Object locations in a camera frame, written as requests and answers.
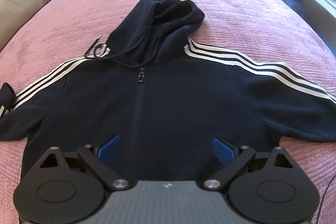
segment pink bedspread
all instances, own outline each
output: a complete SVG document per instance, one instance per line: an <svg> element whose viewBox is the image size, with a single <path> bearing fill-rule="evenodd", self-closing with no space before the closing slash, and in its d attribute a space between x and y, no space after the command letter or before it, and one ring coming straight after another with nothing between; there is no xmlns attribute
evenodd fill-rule
<svg viewBox="0 0 336 224"><path fill-rule="evenodd" d="M52 0L0 53L0 84L16 92L59 63L105 41L139 0ZM238 50L259 62L285 61L336 95L336 59L314 31L281 0L193 0L205 13L193 34L199 43ZM12 195L19 183L26 140L0 143L0 223L16 224ZM336 173L336 144L281 141L322 194ZM319 223L336 223L336 181Z"/></svg>

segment sleeve cuff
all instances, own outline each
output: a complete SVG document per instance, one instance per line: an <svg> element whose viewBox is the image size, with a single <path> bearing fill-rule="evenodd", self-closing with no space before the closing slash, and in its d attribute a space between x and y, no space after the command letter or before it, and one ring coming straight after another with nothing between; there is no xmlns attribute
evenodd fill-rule
<svg viewBox="0 0 336 224"><path fill-rule="evenodd" d="M0 118L13 108L15 100L13 88L8 83L4 83L0 89Z"/></svg>

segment zipper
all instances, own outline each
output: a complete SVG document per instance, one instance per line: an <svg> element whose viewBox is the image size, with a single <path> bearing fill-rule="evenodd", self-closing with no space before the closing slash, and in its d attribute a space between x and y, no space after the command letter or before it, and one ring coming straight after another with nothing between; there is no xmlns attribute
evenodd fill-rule
<svg viewBox="0 0 336 224"><path fill-rule="evenodd" d="M140 72L139 72L139 75L138 75L138 82L139 83L143 82L144 78L145 78L145 68L142 67L142 68L140 68Z"/></svg>
<svg viewBox="0 0 336 224"><path fill-rule="evenodd" d="M130 176L136 177L138 173L137 167L137 153L138 153L138 146L137 140L139 135L140 129L140 120L141 120L141 113L142 113L142 105L143 105L143 97L144 97L144 89L145 89L145 68L140 68L138 74L138 85L137 85L137 95L136 101L133 110L133 117L132 117L132 132L130 136L130 158L129 158L129 170Z"/></svg>

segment round black disc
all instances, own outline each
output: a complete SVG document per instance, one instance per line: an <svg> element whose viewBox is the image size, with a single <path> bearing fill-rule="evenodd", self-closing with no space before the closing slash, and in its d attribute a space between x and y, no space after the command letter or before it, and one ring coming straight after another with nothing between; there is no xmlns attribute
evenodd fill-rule
<svg viewBox="0 0 336 224"><path fill-rule="evenodd" d="M305 221L319 204L318 192L309 178L294 176L290 168L238 177L229 187L228 198L243 216L267 224Z"/></svg>
<svg viewBox="0 0 336 224"><path fill-rule="evenodd" d="M61 173L52 169L45 168L40 180L19 184L13 200L22 219L68 224L87 218L99 208L105 192L98 180L70 169Z"/></svg>

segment drawstring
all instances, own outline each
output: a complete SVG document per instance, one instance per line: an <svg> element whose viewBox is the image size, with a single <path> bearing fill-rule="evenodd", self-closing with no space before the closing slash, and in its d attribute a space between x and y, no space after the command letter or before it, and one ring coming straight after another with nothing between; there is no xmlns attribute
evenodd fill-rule
<svg viewBox="0 0 336 224"><path fill-rule="evenodd" d="M110 56L105 56L105 57L99 57L99 56L96 54L96 52L97 52L97 49L101 48L101 46L102 46L103 44L99 44L99 45L97 45L97 46L95 46L95 45L98 43L99 39L101 38L101 35L100 35L100 36L93 42L93 44L88 48L88 50L85 52L84 57L85 57L86 59L96 59L96 58L99 58L99 60L102 60L102 59L104 59L104 60L114 59L114 60L117 61L118 63L123 64L123 65L125 65L125 66L127 66L127 67L137 67L138 65L135 65L135 66L128 65L128 64L126 64L126 63L123 63L123 62L121 62L121 61L116 60L115 58L116 58L116 57L119 57L119 56L122 56L122 55L125 55L125 54L128 54L128 53L130 53L130 52L133 52L135 49L137 49L137 47L139 47L139 45L142 43L142 41L143 41L143 39L145 38L145 36L146 36L146 35L143 34L142 37L141 37L141 39L139 40L139 42L137 42L133 47L129 48L128 50L125 50L124 52L120 52L120 53L115 54L115 55L110 55ZM94 55L94 57L90 57L90 56L89 56L89 53L92 51L93 47L95 47L94 50L93 50L93 55Z"/></svg>
<svg viewBox="0 0 336 224"><path fill-rule="evenodd" d="M121 65L124 65L125 67L128 67L128 68L140 68L140 67L144 67L145 65L147 65L150 62L152 62L155 59L155 57L156 57L156 55L157 55L157 53L159 51L159 40L160 39L161 39L160 37L157 39L158 42L155 45L154 54L148 60L146 60L146 61L144 61L144 62L142 62L142 63L140 63L138 65L130 65L130 64L121 62L118 59L115 59L114 61L117 62L117 63L119 63L119 64L121 64Z"/></svg>

